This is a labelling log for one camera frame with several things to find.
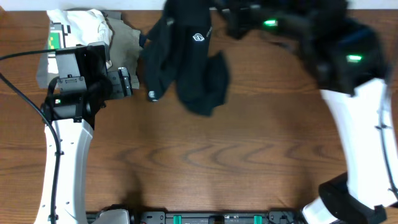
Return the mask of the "black t-shirt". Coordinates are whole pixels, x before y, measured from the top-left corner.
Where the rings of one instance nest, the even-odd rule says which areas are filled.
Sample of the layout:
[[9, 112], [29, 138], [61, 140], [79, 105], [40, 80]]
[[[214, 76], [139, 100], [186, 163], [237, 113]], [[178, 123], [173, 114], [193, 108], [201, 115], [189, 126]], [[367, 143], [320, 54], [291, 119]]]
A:
[[213, 31], [211, 1], [168, 0], [147, 33], [141, 53], [147, 98], [159, 101], [174, 83], [192, 113], [211, 116], [226, 101], [229, 69], [222, 52], [208, 55]]

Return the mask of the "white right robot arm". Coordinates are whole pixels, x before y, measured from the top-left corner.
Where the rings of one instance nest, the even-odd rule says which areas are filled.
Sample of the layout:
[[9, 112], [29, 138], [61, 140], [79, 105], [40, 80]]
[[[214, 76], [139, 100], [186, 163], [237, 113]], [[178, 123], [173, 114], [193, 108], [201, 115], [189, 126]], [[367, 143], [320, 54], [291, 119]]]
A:
[[347, 1], [215, 1], [228, 34], [259, 29], [295, 39], [297, 56], [332, 114], [347, 171], [321, 184], [301, 223], [381, 223], [397, 205], [392, 65], [377, 32], [347, 14]]

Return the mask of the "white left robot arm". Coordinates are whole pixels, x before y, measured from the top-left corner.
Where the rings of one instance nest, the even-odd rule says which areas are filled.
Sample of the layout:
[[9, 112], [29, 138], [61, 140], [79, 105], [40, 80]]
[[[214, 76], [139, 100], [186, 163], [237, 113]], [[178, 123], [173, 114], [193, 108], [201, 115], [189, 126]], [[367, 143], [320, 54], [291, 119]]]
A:
[[58, 74], [48, 85], [44, 114], [46, 163], [36, 223], [130, 223], [116, 205], [97, 214], [85, 207], [86, 167], [95, 116], [109, 100], [132, 95], [125, 67], [109, 72], [104, 42], [55, 50]]

